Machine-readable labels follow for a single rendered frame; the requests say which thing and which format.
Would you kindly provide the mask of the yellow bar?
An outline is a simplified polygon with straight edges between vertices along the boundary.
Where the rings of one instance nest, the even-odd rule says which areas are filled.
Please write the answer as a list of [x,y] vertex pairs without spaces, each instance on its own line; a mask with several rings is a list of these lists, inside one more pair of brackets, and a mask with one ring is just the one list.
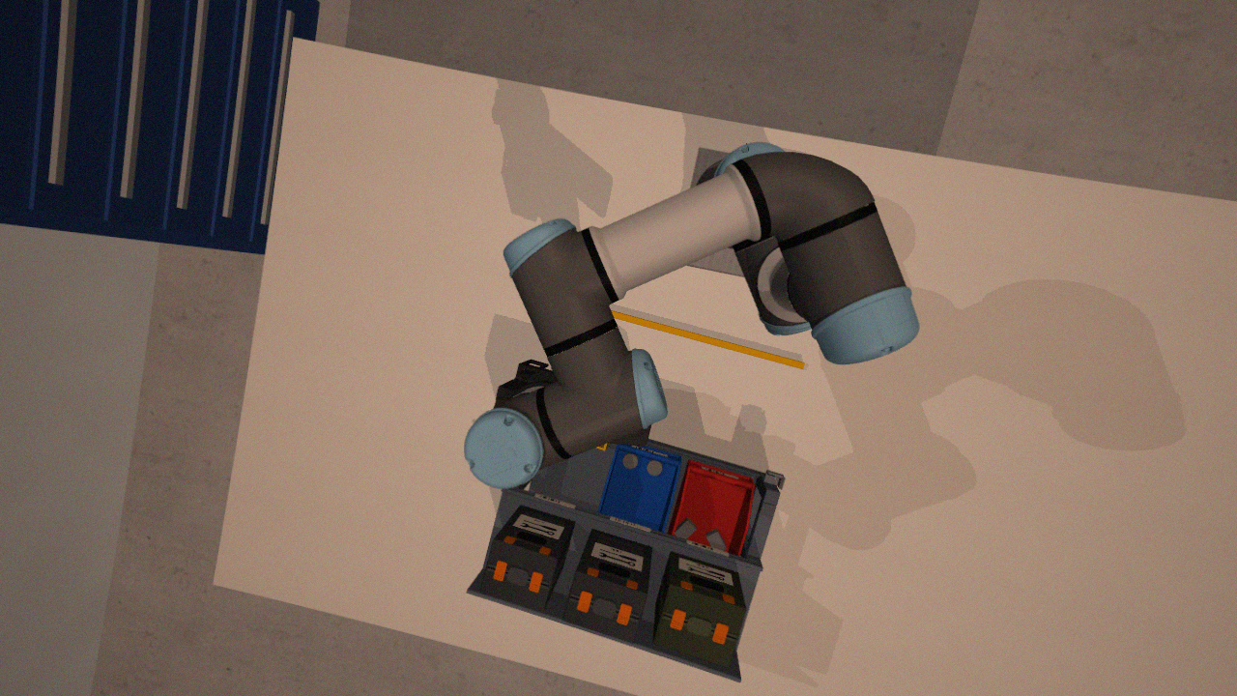
[[711,344],[711,345],[719,345],[719,347],[726,347],[726,349],[730,349],[730,351],[736,351],[738,354],[751,354],[751,356],[760,357],[762,360],[769,360],[769,361],[773,361],[773,362],[777,362],[777,363],[789,365],[789,366],[792,366],[792,368],[804,368],[804,363],[805,362],[799,362],[799,361],[795,361],[795,360],[788,360],[785,357],[777,356],[777,354],[767,354],[767,352],[762,352],[762,351],[756,351],[756,349],[745,347],[745,345],[737,345],[737,344],[734,344],[734,342],[724,342],[724,340],[716,339],[714,336],[705,336],[705,335],[701,335],[701,334],[698,334],[698,333],[688,333],[688,331],[682,330],[682,329],[669,328],[667,325],[663,325],[663,323],[642,320],[642,318],[631,316],[631,314],[623,314],[621,312],[614,312],[614,318],[616,318],[616,320],[637,323],[637,325],[644,326],[647,329],[656,329],[656,330],[666,333],[666,334],[675,334],[675,335],[679,335],[679,336],[687,336],[687,337],[698,340],[698,342],[708,342],[708,344]]

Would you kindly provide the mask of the blue open bin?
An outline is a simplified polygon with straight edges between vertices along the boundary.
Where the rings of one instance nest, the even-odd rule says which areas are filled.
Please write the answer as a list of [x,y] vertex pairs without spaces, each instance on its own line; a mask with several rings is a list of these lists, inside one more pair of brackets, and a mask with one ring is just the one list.
[[[627,452],[638,455],[635,470],[623,469],[622,459]],[[649,461],[662,464],[661,475],[647,472]],[[597,512],[664,533],[680,467],[682,455],[617,444]]]

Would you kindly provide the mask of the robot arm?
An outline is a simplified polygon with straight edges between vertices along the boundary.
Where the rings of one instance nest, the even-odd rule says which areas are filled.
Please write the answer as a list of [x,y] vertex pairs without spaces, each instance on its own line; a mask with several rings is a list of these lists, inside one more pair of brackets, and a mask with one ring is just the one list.
[[508,274],[557,382],[470,427],[475,478],[507,490],[604,444],[643,448],[668,417],[666,393],[649,352],[627,351],[610,304],[722,248],[734,248],[768,333],[811,329],[831,363],[877,360],[919,333],[870,187],[820,156],[745,143],[696,187],[635,215],[581,232],[557,218],[507,244]]

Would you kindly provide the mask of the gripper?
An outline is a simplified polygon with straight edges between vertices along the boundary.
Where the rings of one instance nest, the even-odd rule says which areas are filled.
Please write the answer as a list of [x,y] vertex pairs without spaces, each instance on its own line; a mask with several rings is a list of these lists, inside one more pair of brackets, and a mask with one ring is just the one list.
[[[539,368],[538,366],[534,366],[534,363],[539,365]],[[549,363],[547,362],[538,362],[534,360],[520,362],[515,380],[499,384],[499,396],[496,396],[494,407],[503,404],[503,402],[512,399],[512,397],[517,396],[517,393],[521,393],[522,391],[528,391],[531,387],[539,387],[539,384],[546,387],[546,384],[553,384],[557,382],[553,368],[549,370],[548,365]]]

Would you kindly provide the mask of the red open bin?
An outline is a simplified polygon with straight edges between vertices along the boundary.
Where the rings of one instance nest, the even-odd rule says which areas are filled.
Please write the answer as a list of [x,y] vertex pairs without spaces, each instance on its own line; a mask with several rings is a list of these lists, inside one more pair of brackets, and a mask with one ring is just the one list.
[[689,518],[696,525],[696,532],[687,540],[710,546],[705,533],[717,529],[729,546],[724,551],[738,556],[748,532],[755,480],[696,461],[688,461],[687,470],[677,493],[668,534],[675,535],[675,525]]

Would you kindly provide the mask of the grey bin rack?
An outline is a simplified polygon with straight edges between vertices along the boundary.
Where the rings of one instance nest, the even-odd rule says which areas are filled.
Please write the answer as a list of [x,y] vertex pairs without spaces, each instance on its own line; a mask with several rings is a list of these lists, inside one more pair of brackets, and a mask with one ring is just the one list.
[[[475,595],[475,597],[491,600],[491,602],[499,602],[500,605],[508,605],[508,607],[518,611],[537,614],[546,618],[546,621],[554,621],[557,623],[573,626],[573,628],[581,630],[590,630],[588,628],[581,628],[581,626],[563,622],[562,613],[564,613],[565,605],[568,603],[568,595],[573,585],[576,565],[580,562],[581,554],[585,549],[585,543],[588,543],[591,529],[604,532],[610,535],[622,537],[626,538],[626,540],[644,543],[646,546],[652,546],[652,564],[649,564],[649,582],[644,605],[644,616],[642,617],[642,621],[640,621],[635,644],[630,644],[630,642],[623,642],[615,637],[609,637],[600,633],[600,630],[590,630],[590,633],[614,642],[620,642],[623,645],[635,647],[640,649],[640,651],[657,653],[657,655],[666,656],[666,659],[683,661],[683,664],[711,673],[717,675],[717,677],[726,677],[731,680],[731,682],[741,682],[737,656],[738,642],[736,643],[736,649],[734,649],[734,659],[731,659],[730,668],[714,664],[714,661],[698,659],[696,656],[689,655],[689,653],[672,651],[669,648],[653,644],[652,637],[656,600],[661,590],[661,580],[666,572],[669,553],[678,553],[687,558],[694,558],[703,562],[727,567],[731,571],[738,572],[738,584],[741,584],[746,605],[746,621],[750,605],[752,598],[755,598],[755,588],[757,582],[760,582],[760,572],[763,571],[761,562],[762,551],[769,533],[769,523],[772,523],[776,506],[779,501],[779,490],[783,490],[783,486],[785,486],[785,476],[769,470],[767,470],[767,473],[762,473],[756,470],[738,466],[738,464],[720,461],[720,459],[710,457],[710,455],[690,452],[690,450],[687,449],[670,446],[668,444],[648,439],[646,444],[647,448],[656,448],[658,450],[663,450],[664,452],[682,455],[682,467],[679,475],[677,475],[675,499],[673,501],[669,511],[666,532],[656,532],[647,528],[647,525],[628,523],[628,520],[621,520],[618,518],[614,518],[614,516],[606,516],[604,512],[597,512],[604,493],[605,481],[611,464],[614,464],[616,445],[617,444],[610,444],[606,450],[593,448],[591,450],[588,450],[588,452],[573,455],[573,457],[568,457],[565,461],[550,464],[550,466],[539,470],[537,475],[529,480],[531,485],[529,481],[526,481],[524,485],[515,486],[515,488],[501,490],[501,492],[506,493],[501,493],[499,516],[496,516],[492,525],[492,535],[489,541],[485,561],[482,561],[482,570],[477,574],[474,582],[470,584],[468,593]],[[684,540],[682,537],[668,534],[673,512],[675,512],[677,493],[679,493],[682,487],[688,461],[708,464],[708,466],[714,466],[719,470],[726,470],[734,473],[738,472],[745,477],[755,480],[755,504],[752,504],[748,532],[745,538],[743,549],[738,556],[719,549],[713,549],[713,546],[703,545],[703,543]],[[529,485],[529,492],[524,490],[527,485]],[[520,504],[537,511],[550,512],[550,514],[559,516],[560,518],[575,520],[565,562],[562,565],[560,580],[555,584],[554,590],[550,593],[550,600],[546,605],[546,611],[543,613],[526,608],[523,605],[503,602],[503,600],[490,597],[490,595],[486,593],[480,593],[482,572],[485,572],[485,566],[489,561],[494,537],[501,532],[503,524],[506,524],[513,512],[520,508]],[[745,628],[745,621],[741,630],[738,630],[738,637],[741,637]]]

